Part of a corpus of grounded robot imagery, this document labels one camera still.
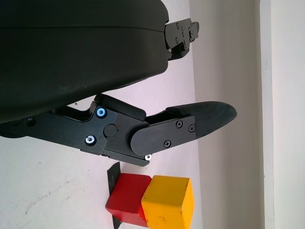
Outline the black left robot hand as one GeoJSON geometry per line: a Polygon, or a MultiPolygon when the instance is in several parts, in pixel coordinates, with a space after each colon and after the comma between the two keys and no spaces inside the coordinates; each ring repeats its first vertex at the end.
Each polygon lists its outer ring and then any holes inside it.
{"type": "Polygon", "coordinates": [[[3,0],[0,134],[144,167],[154,153],[227,125],[236,109],[201,102],[146,112],[105,94],[166,71],[198,38],[160,0],[3,0]]]}

